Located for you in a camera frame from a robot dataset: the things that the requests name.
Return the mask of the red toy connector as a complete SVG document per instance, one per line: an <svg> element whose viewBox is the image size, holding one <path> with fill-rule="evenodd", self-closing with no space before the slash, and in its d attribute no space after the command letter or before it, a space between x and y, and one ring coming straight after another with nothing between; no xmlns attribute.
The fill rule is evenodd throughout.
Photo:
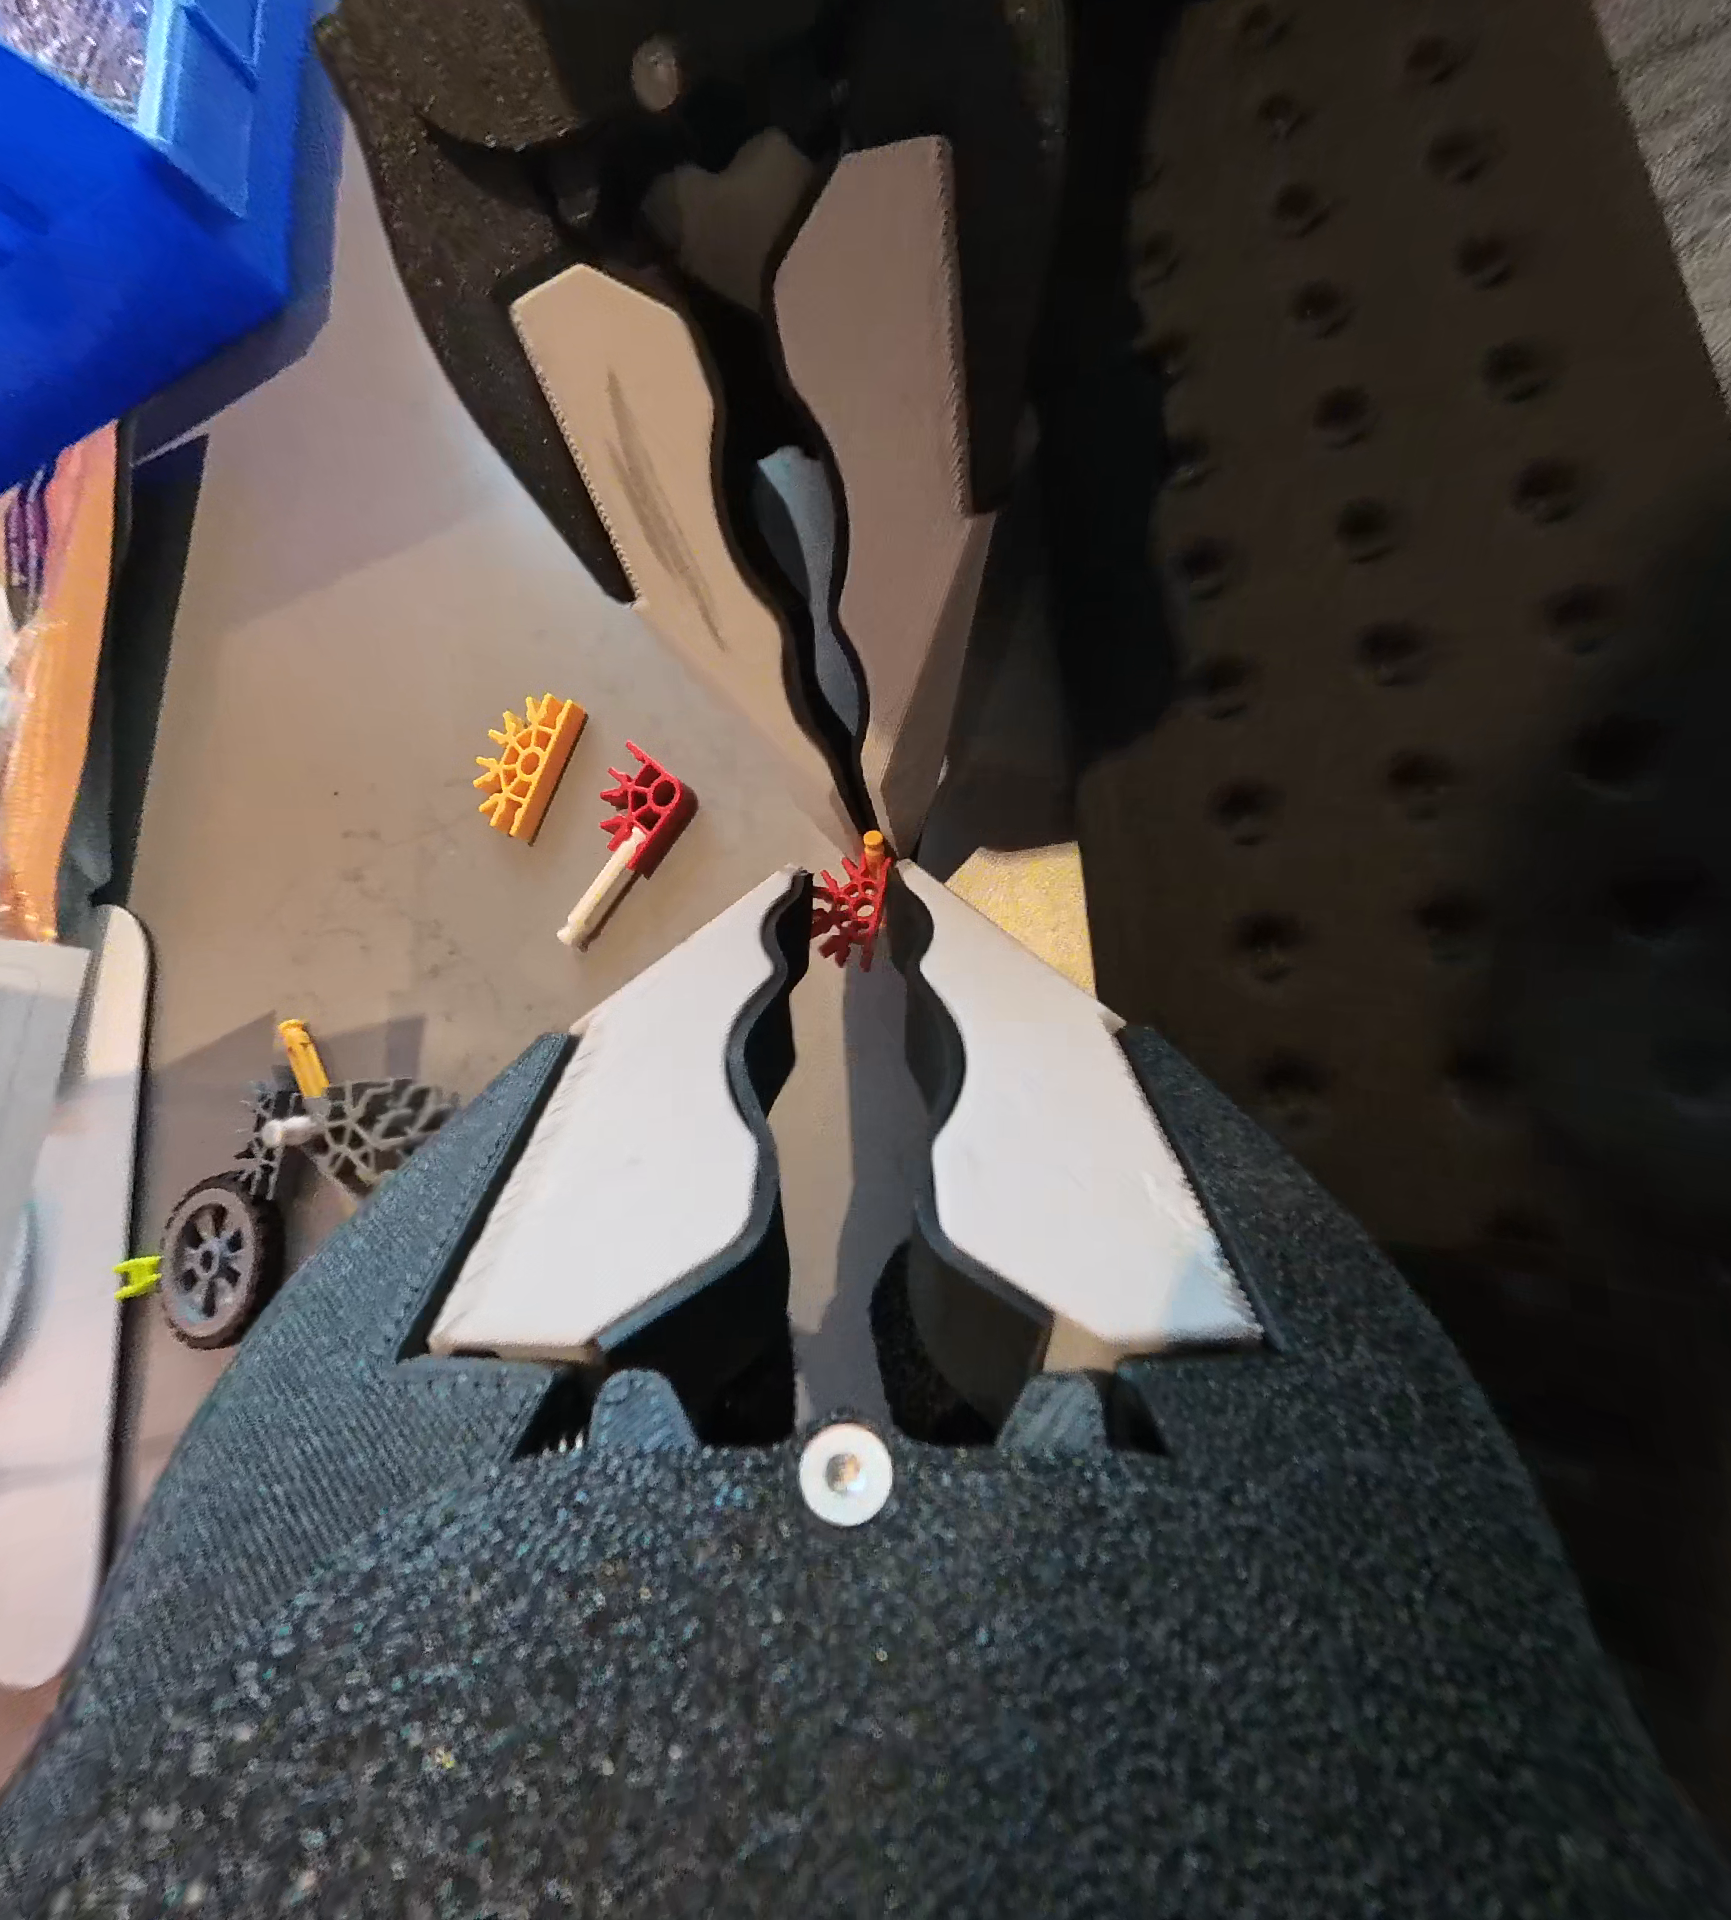
<svg viewBox="0 0 1731 1920"><path fill-rule="evenodd" d="M819 873L813 884L811 946L835 966L857 965L867 974L877 952L887 876L893 865L865 852L843 859L841 873Z"/></svg>

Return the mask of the clear plastic bag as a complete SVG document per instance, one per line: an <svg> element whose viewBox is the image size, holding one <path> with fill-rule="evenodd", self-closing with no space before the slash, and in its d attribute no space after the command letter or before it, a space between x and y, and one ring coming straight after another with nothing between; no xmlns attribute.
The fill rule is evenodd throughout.
<svg viewBox="0 0 1731 1920"><path fill-rule="evenodd" d="M131 121L147 88L155 2L17 4L21 49L61 82Z"/></svg>

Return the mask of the yellow toy connector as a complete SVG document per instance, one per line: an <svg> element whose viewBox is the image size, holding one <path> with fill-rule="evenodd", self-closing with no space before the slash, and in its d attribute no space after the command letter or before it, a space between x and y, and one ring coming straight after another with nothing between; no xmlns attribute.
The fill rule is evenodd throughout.
<svg viewBox="0 0 1731 1920"><path fill-rule="evenodd" d="M477 810L503 836L529 844L553 802L587 724L587 708L545 692L523 710L505 710L489 730L491 755L477 759Z"/></svg>

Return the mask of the white rounded board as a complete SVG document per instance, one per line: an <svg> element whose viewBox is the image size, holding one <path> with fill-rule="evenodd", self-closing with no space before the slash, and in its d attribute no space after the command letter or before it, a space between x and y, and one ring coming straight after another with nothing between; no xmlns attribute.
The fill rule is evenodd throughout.
<svg viewBox="0 0 1731 1920"><path fill-rule="evenodd" d="M0 1689L13 1693L61 1677L109 1567L153 958L121 907L95 909L87 937L83 992L0 1294Z"/></svg>

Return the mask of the red connector with white rod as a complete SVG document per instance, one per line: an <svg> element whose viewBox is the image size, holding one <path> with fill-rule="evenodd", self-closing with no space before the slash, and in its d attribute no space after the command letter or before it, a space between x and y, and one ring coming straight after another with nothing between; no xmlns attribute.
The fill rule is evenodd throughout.
<svg viewBox="0 0 1731 1920"><path fill-rule="evenodd" d="M607 768L599 792L605 861L557 929L563 949L587 950L633 884L647 880L697 812L697 795L661 759L631 738L625 765Z"/></svg>

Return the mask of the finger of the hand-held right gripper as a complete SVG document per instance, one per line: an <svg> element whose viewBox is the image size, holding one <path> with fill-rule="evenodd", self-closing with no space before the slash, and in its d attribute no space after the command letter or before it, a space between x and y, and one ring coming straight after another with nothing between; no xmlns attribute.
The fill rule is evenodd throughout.
<svg viewBox="0 0 1731 1920"><path fill-rule="evenodd" d="M835 162L773 267L773 332L819 441L821 663L843 664L871 826L915 852L947 765L993 515L973 509L949 142Z"/></svg>
<svg viewBox="0 0 1731 1920"><path fill-rule="evenodd" d="M801 642L733 541L721 395L689 317L575 262L509 320L639 621L765 742L823 835L859 836Z"/></svg>

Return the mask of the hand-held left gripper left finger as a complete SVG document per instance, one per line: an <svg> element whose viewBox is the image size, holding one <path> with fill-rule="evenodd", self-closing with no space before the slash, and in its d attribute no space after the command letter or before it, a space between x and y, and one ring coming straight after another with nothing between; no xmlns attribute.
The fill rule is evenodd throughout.
<svg viewBox="0 0 1731 1920"><path fill-rule="evenodd" d="M441 1357L751 1366L785 1331L769 1117L809 875L781 869L573 1028L431 1328Z"/></svg>

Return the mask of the blue plastic bin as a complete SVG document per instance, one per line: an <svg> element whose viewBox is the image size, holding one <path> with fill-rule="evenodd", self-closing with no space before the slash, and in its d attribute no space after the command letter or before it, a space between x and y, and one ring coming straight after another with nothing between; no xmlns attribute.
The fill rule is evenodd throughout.
<svg viewBox="0 0 1731 1920"><path fill-rule="evenodd" d="M341 112L331 4L157 4L125 118L0 4L0 496L143 415L177 441L301 356L329 309Z"/></svg>

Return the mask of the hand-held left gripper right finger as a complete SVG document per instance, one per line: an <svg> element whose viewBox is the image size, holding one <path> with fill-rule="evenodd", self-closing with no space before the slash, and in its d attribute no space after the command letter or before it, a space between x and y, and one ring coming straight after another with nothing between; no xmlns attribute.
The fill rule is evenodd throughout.
<svg viewBox="0 0 1731 1920"><path fill-rule="evenodd" d="M1259 1346L1123 1021L915 865L895 866L895 966L931 1261L1027 1317L1035 1364Z"/></svg>

